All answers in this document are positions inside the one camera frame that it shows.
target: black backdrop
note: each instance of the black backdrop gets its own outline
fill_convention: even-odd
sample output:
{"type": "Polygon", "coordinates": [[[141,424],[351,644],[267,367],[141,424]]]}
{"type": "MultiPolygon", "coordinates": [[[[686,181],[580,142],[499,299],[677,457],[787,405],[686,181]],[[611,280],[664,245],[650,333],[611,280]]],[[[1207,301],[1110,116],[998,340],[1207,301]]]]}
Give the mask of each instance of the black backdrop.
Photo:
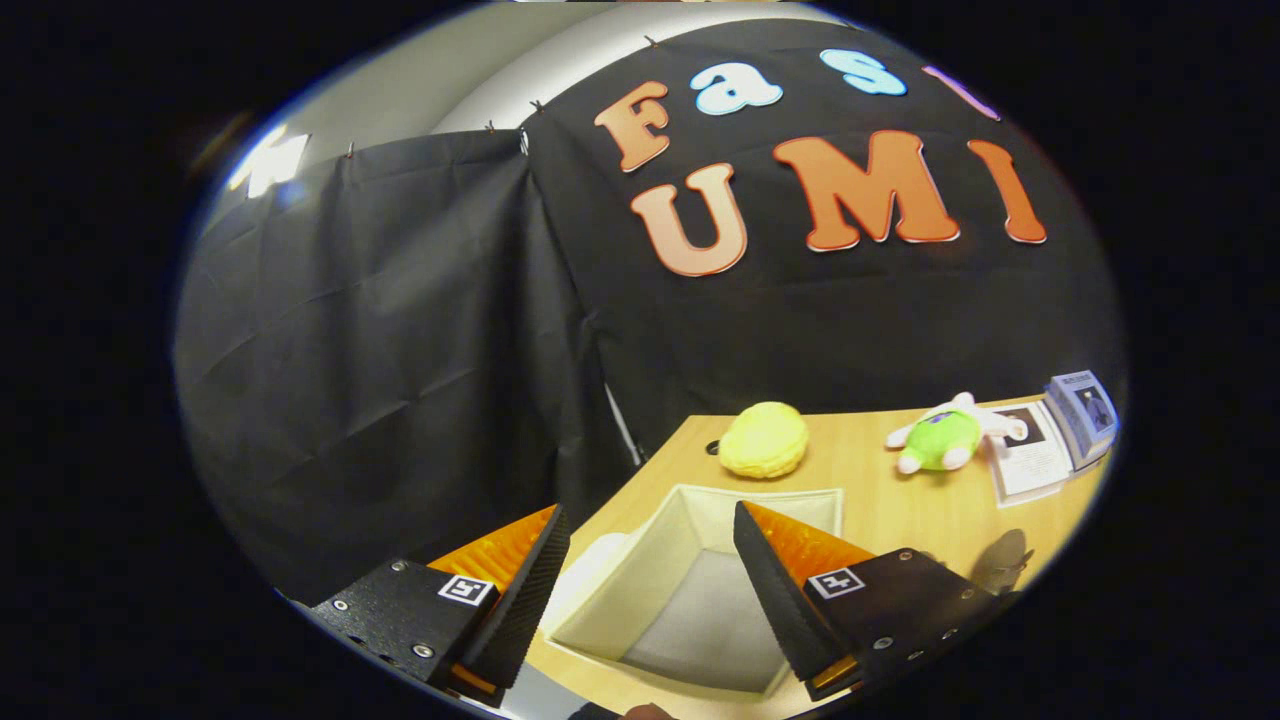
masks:
{"type": "MultiPolygon", "coordinates": [[[[1111,3],[860,13],[998,102],[1108,231],[1135,392],[1110,492],[1053,571],[998,626],[854,716],[942,716],[959,703],[996,717],[1224,703],[1257,716],[1247,678],[1266,653],[1248,610],[1263,575],[1238,559],[1267,544],[1249,516],[1267,474],[1263,457],[1238,452],[1233,428],[1252,419],[1257,375],[1233,365],[1262,327],[1248,307],[1266,283],[1257,227],[1230,223],[1251,214],[1228,209],[1263,176],[1249,174],[1247,151],[1208,138],[1263,146],[1262,115],[1238,113],[1256,100],[1251,68],[1266,67],[1242,53],[1266,46],[1262,18],[1111,3]],[[1217,64],[1187,50],[1210,46],[1217,64]],[[1171,451],[1184,436],[1162,433],[1196,410],[1230,421],[1171,451]]],[[[46,232],[18,273],[19,313],[40,332],[15,351],[50,379],[15,382],[31,462],[14,492],[10,647],[28,659],[13,687],[31,714],[447,716],[316,633],[246,562],[196,482],[164,342],[174,238],[210,179],[186,177],[182,136],[239,109],[264,118],[421,19],[228,3],[175,12],[157,31],[115,8],[64,6],[19,38],[38,61],[13,81],[19,96],[35,91],[41,131],[22,142],[41,159],[23,187],[46,232]]]]}
{"type": "MultiPolygon", "coordinates": [[[[1006,398],[1084,368],[1123,418],[1100,238],[1010,122],[924,64],[845,26],[714,26],[548,102],[525,123],[527,160],[517,131],[410,138],[244,201],[193,242],[178,297],[175,382],[211,500],[266,577],[315,605],[392,556],[430,560],[550,502],[573,525],[589,518],[632,471],[605,380],[641,454],[690,414],[1006,398]],[[910,90],[852,90],[818,59],[827,47],[870,53],[910,90]],[[727,117],[695,110],[686,78],[728,60],[790,90],[727,117]],[[676,86],[672,147],[623,174],[591,119],[654,78],[676,86]],[[820,136],[868,167],[881,129],[924,138],[960,237],[809,251],[808,204],[772,147],[820,136]],[[1052,240],[1005,236],[970,140],[1016,158],[1052,240]],[[748,252],[721,274],[671,273],[628,201],[724,160],[748,252]]],[[[690,195],[677,208],[704,238],[690,195]]]]}

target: paper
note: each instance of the paper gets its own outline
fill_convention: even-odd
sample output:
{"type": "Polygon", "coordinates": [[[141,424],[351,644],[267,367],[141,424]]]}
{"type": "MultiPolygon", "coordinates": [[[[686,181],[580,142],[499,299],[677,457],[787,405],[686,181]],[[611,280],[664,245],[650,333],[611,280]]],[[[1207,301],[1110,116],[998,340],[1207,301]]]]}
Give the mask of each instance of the paper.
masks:
{"type": "Polygon", "coordinates": [[[1074,470],[1057,424],[1043,402],[992,407],[1027,423],[1027,438],[991,438],[991,469],[1001,507],[1057,492],[1074,470]]]}

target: wooden table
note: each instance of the wooden table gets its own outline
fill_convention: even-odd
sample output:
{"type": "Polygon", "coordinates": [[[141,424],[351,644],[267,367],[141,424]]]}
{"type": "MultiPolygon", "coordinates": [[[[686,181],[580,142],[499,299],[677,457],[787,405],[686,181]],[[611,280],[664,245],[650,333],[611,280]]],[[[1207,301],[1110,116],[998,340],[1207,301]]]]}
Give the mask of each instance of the wooden table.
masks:
{"type": "MultiPolygon", "coordinates": [[[[1042,397],[979,405],[1011,405],[1042,397]]],[[[631,533],[640,528],[676,484],[736,492],[841,487],[845,489],[845,539],[877,555],[904,546],[914,547],[932,553],[950,570],[966,578],[991,543],[1007,530],[1021,529],[1027,536],[1027,547],[1036,551],[1019,579],[1019,589],[1025,587],[1071,538],[1102,482],[1110,456],[1089,473],[1068,482],[1053,496],[1001,509],[996,506],[986,443],[960,470],[922,470],[910,477],[897,473],[897,451],[887,450],[884,438],[919,419],[925,410],[806,415],[809,448],[805,459],[794,473],[776,480],[739,478],[724,470],[717,457],[707,454],[707,443],[728,429],[732,416],[690,416],[653,459],[573,533],[564,568],[572,566],[600,536],[631,533]]],[[[618,712],[655,702],[681,720],[772,720],[820,705],[809,702],[794,675],[776,693],[780,697],[765,703],[726,703],[682,696],[584,662],[548,644],[540,632],[534,638],[527,661],[570,691],[618,712]]]]}

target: letter a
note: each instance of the letter a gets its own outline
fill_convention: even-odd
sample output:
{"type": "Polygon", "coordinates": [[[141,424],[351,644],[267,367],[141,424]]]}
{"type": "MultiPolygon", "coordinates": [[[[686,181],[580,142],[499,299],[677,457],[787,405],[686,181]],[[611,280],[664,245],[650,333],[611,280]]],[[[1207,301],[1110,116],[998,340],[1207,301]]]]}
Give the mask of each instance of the letter a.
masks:
{"type": "Polygon", "coordinates": [[[728,115],[748,105],[772,105],[782,97],[780,86],[769,85],[760,70],[746,63],[712,65],[694,76],[689,87],[701,90],[694,105],[708,115],[728,115]]]}

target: hand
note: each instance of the hand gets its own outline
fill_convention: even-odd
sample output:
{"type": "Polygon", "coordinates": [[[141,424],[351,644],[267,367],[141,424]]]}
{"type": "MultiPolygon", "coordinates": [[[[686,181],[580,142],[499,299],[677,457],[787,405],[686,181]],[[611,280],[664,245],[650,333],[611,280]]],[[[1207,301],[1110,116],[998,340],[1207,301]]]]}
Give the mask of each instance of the hand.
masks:
{"type": "Polygon", "coordinates": [[[667,711],[654,703],[637,705],[627,711],[621,720],[676,720],[667,711]]]}

